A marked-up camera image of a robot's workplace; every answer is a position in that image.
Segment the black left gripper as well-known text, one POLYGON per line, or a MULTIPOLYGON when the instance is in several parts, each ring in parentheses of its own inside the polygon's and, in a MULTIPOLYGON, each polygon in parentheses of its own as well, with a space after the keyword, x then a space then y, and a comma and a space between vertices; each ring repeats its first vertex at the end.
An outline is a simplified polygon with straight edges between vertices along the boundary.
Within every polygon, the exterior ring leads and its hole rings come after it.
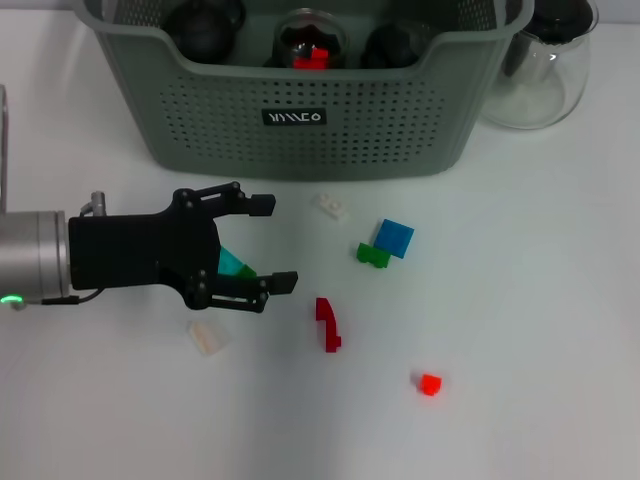
POLYGON ((217 273, 214 218, 269 217, 272 194, 247 196, 239 182, 174 193, 155 214, 73 217, 68 222, 71 285, 76 290, 164 285, 193 310, 262 313, 273 295, 291 294, 298 273, 241 277, 217 273))

